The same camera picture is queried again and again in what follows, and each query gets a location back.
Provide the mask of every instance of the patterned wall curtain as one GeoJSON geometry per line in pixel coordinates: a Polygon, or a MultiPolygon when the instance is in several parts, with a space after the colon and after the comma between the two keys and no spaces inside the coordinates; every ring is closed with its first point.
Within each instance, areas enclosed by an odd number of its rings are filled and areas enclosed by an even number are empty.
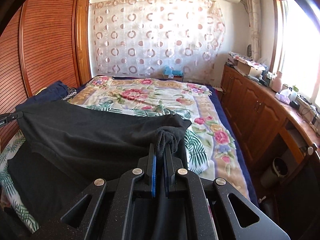
{"type": "Polygon", "coordinates": [[[261,30],[261,9],[260,0],[247,0],[250,18],[251,49],[252,58],[257,61],[260,59],[259,36],[261,30]]]}
{"type": "Polygon", "coordinates": [[[161,78],[165,66],[185,80],[211,82],[225,33],[212,0],[110,0],[91,5],[93,73],[161,78]]]}

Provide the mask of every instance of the wardrobe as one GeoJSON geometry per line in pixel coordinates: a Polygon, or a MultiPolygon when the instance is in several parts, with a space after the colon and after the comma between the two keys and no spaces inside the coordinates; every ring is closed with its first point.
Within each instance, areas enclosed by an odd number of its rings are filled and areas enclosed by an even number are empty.
{"type": "MultiPolygon", "coordinates": [[[[0,36],[0,114],[57,80],[69,87],[90,80],[88,4],[26,0],[19,8],[0,36]]],[[[1,149],[18,128],[0,128],[1,149]]]]}

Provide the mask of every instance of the triangular cutout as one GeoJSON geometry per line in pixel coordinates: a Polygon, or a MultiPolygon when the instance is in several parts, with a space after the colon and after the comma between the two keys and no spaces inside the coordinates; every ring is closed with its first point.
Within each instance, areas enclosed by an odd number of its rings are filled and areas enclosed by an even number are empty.
{"type": "Polygon", "coordinates": [[[79,200],[67,213],[65,213],[60,221],[64,224],[67,224],[73,228],[78,228],[81,224],[81,221],[84,217],[85,212],[90,204],[92,199],[91,195],[85,195],[82,199],[79,200]]]}
{"type": "Polygon", "coordinates": [[[228,198],[242,228],[246,228],[254,223],[259,222],[260,218],[257,216],[257,214],[255,214],[235,194],[230,193],[228,198]]]}

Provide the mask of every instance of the trash bin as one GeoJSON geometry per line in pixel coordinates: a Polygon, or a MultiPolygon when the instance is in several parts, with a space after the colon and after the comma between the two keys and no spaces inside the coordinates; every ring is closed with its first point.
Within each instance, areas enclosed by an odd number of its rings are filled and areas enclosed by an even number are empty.
{"type": "Polygon", "coordinates": [[[288,174],[287,164],[283,159],[276,157],[272,165],[267,168],[260,178],[260,183],[264,188],[274,186],[281,178],[288,174]]]}

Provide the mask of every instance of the window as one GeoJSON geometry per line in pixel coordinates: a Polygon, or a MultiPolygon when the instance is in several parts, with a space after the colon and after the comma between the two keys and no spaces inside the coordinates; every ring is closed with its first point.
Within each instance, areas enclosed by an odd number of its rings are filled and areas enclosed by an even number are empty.
{"type": "Polygon", "coordinates": [[[280,70],[284,84],[296,85],[302,96],[320,106],[320,33],[296,1],[276,0],[275,4],[278,30],[273,72],[280,70]]]}

